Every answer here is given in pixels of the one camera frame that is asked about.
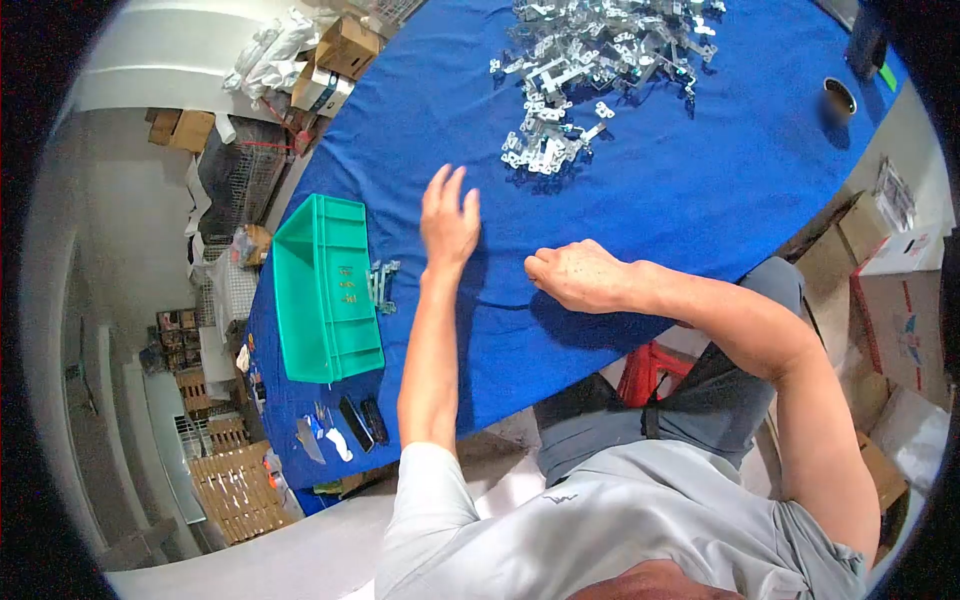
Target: red stool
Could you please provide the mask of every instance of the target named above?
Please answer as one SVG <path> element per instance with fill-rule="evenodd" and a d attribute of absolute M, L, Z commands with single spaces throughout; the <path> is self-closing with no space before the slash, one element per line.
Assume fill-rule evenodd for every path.
<path fill-rule="evenodd" d="M 616 391 L 625 405 L 639 408 L 657 392 L 660 386 L 660 381 L 657 380 L 658 372 L 665 371 L 679 381 L 686 377 L 692 367 L 692 363 L 666 353 L 660 344 L 651 342 L 627 355 L 627 365 L 620 376 Z M 663 397 L 657 394 L 657 400 L 662 399 Z"/>

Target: person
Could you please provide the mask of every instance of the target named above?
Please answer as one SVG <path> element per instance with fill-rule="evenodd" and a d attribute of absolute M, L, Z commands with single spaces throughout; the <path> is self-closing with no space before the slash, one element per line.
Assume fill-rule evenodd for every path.
<path fill-rule="evenodd" d="M 478 517 L 454 426 L 457 287 L 480 230 L 479 192 L 460 206 L 464 173 L 445 166 L 423 195 L 427 263 L 396 402 L 399 482 L 375 596 L 862 595 L 879 536 L 874 483 L 826 353 L 797 317 L 803 279 L 776 258 L 733 285 L 624 263 L 592 240 L 529 256 L 532 284 L 568 310 L 661 315 L 711 345 L 650 409 L 591 405 L 589 381 L 542 401 L 547 490 Z M 747 492 L 737 473 L 774 392 L 784 501 Z"/>

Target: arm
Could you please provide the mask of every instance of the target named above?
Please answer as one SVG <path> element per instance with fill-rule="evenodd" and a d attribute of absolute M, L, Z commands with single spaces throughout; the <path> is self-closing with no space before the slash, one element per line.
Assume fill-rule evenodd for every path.
<path fill-rule="evenodd" d="M 620 262 L 592 240 L 540 249 L 524 267 L 570 310 L 660 315 L 704 331 L 737 367 L 777 390 L 783 486 L 834 541 L 873 564 L 880 513 L 860 457 L 850 409 L 814 333 L 796 315 L 750 290 Z"/>
<path fill-rule="evenodd" d="M 420 302 L 396 399 L 403 450 L 394 516 L 374 583 L 377 598 L 400 587 L 415 587 L 429 560 L 463 527 L 480 520 L 454 445 L 458 404 L 454 308 L 460 275 L 480 235 L 479 192 L 470 190 L 460 209 L 465 172 L 460 167 L 449 177 L 450 165 L 445 165 L 423 194 L 420 235 L 426 270 L 420 277 Z"/>
<path fill-rule="evenodd" d="M 420 235 L 427 263 L 396 399 L 401 447 L 430 442 L 454 456 L 458 404 L 454 308 L 460 276 L 480 235 L 479 192 L 470 190 L 460 209 L 466 171 L 460 167 L 448 179 L 450 165 L 444 166 L 423 194 Z"/>

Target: green tray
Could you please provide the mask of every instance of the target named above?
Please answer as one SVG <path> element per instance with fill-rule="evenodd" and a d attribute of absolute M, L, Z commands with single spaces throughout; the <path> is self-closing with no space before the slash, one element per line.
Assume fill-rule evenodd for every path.
<path fill-rule="evenodd" d="M 332 383 L 383 367 L 367 293 L 363 204 L 312 194 L 276 232 L 276 320 L 287 377 Z"/>

